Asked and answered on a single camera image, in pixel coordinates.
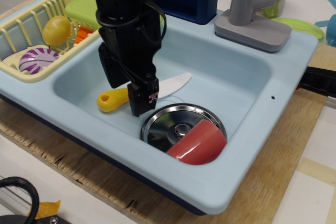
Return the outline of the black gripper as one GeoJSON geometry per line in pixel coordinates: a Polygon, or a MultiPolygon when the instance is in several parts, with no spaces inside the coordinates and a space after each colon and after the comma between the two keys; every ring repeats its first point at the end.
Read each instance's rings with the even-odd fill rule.
{"type": "Polygon", "coordinates": [[[165,35],[164,13],[152,0],[96,0],[96,5],[102,67],[112,88],[131,81],[130,108],[139,117],[155,109],[159,98],[153,57],[165,35]]]}

